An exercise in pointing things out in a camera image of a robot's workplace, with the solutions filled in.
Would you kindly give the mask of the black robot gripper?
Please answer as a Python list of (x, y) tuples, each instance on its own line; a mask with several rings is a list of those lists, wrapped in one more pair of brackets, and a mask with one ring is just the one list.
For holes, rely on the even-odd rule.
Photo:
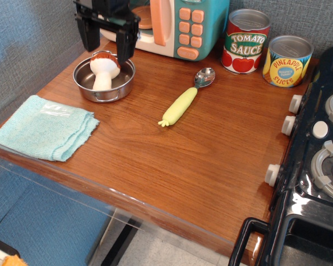
[(134, 55), (140, 19), (131, 11), (129, 1), (74, 1), (74, 4), (79, 34), (87, 51), (100, 46), (102, 28), (116, 33), (120, 65)]

